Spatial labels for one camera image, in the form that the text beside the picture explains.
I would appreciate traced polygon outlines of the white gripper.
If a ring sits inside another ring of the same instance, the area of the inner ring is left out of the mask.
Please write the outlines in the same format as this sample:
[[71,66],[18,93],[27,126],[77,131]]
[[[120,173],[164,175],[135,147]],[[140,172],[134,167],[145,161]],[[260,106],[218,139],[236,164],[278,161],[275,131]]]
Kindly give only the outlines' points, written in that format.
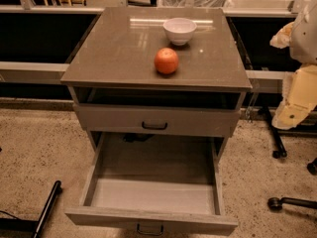
[[269,41],[304,64],[288,72],[282,82],[282,101],[272,118],[272,126],[289,130],[300,124],[317,106],[317,0],[311,0],[298,13],[294,23],[283,26]]

